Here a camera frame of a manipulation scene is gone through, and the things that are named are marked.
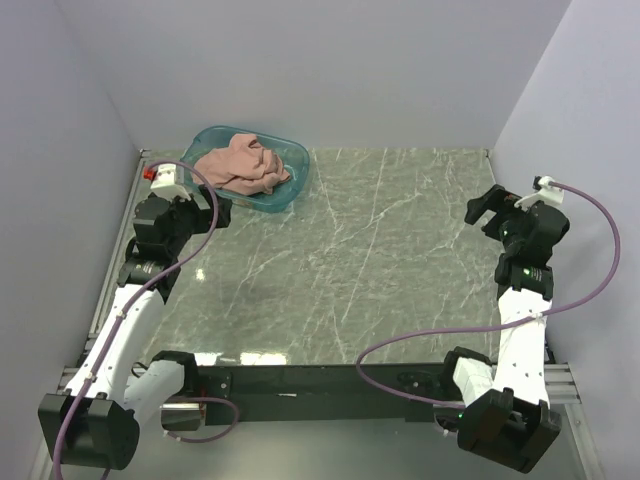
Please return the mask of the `pink printed t-shirt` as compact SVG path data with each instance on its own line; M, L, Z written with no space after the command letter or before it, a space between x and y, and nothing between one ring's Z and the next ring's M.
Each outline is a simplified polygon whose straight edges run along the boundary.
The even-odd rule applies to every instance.
M281 158L265 148L255 134L235 134L228 147L212 149L194 168L216 189L244 196L271 195L290 180Z

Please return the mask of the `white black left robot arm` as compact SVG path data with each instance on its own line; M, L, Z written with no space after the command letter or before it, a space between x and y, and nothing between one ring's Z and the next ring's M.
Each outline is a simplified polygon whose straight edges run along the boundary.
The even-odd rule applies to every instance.
M231 200L205 187L172 200L151 193L136 205L108 318L75 376L38 407L55 478L64 465L126 468L141 428L167 400L202 394L192 353L162 351L140 377L130 374L186 261L181 251L192 236L210 238L214 229L228 227L231 209Z

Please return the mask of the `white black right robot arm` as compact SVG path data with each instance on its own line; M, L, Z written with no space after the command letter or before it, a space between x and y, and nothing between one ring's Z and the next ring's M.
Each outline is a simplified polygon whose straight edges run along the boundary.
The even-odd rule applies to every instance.
M552 306L553 248L570 227L560 211L564 194L548 177L521 197L500 185L467 203L465 222L491 215L484 234L503 252L494 272L501 320L498 359L457 347L445 357L439 387L462 398L457 444L470 453L526 474L561 431L544 374L546 311Z

